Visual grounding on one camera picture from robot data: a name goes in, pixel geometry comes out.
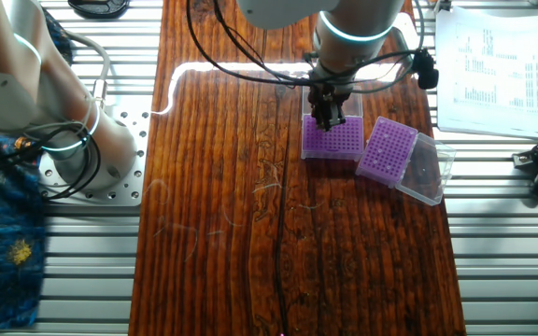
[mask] wooden table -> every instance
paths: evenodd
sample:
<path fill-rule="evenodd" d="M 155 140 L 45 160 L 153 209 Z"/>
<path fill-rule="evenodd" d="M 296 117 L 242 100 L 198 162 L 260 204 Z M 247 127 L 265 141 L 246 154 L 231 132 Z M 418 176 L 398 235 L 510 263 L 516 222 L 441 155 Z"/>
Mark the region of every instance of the wooden table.
<path fill-rule="evenodd" d="M 222 3 L 262 50 L 263 31 Z M 465 335 L 445 207 L 351 161 L 301 160 L 302 90 L 194 63 L 185 13 L 165 0 L 153 109 L 175 93 L 150 128 L 130 335 Z M 211 1 L 193 1 L 193 19 L 216 60 L 248 63 Z M 300 62 L 313 28 L 268 32 L 265 61 Z M 365 138 L 378 116 L 431 133 L 415 80 L 363 103 Z"/>

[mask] metal rail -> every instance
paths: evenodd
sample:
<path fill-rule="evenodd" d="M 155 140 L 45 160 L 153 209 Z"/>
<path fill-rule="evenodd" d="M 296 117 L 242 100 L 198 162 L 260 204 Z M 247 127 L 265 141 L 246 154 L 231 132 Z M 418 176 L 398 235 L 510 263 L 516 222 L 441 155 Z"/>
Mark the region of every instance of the metal rail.
<path fill-rule="evenodd" d="M 151 106 L 163 1 L 132 0 L 115 21 L 84 20 L 65 0 L 41 3 L 64 27 L 108 50 L 112 105 L 134 111 Z M 499 16 L 538 15 L 538 7 L 526 0 L 454 4 Z M 434 16 L 427 9 L 424 14 L 426 44 L 432 48 Z M 91 86 L 101 60 L 87 48 L 77 53 L 73 69 Z M 435 98 L 430 91 L 434 125 Z M 459 151 L 446 206 L 469 335 L 538 335 L 538 205 L 527 201 L 527 181 L 510 159 L 534 142 L 434 133 Z M 48 212 L 50 242 L 38 321 L 13 335 L 126 335 L 139 208 L 56 206 Z"/>

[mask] mounting plate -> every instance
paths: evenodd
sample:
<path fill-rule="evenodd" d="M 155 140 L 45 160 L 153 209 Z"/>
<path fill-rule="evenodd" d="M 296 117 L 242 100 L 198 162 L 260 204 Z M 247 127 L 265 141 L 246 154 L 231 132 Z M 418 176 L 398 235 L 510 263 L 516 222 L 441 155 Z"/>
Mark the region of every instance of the mounting plate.
<path fill-rule="evenodd" d="M 147 149 L 149 143 L 150 112 L 126 111 L 121 106 L 107 106 L 107 114 L 116 120 L 121 121 L 134 137 L 136 143 L 136 160 L 134 166 L 127 176 L 117 184 L 107 189 L 90 191 L 85 188 L 69 198 L 52 201 L 56 204 L 74 204 L 91 206 L 138 206 L 141 203 L 143 185 L 145 179 L 145 163 L 147 160 Z M 55 195 L 64 190 L 67 184 L 57 170 L 49 154 L 44 154 L 41 158 L 39 189 L 42 194 Z"/>

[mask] plastic lid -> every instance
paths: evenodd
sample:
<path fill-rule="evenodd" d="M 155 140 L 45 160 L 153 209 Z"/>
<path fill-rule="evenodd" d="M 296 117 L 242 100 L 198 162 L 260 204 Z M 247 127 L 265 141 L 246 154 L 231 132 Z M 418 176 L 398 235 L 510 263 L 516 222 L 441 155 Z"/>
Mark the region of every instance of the plastic lid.
<path fill-rule="evenodd" d="M 456 149 L 419 133 L 396 189 L 428 205 L 439 204 L 455 158 Z"/>

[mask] patterned cloth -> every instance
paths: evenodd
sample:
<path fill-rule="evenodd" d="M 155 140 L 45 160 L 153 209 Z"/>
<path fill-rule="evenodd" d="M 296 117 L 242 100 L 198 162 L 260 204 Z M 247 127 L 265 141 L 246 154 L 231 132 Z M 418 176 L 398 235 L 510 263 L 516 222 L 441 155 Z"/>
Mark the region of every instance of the patterned cloth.
<path fill-rule="evenodd" d="M 45 16 L 55 46 L 71 63 L 67 34 L 47 11 Z M 0 155 L 29 145 L 24 138 L 0 136 Z M 0 329 L 29 326 L 36 319 L 45 251 L 37 164 L 0 171 Z"/>

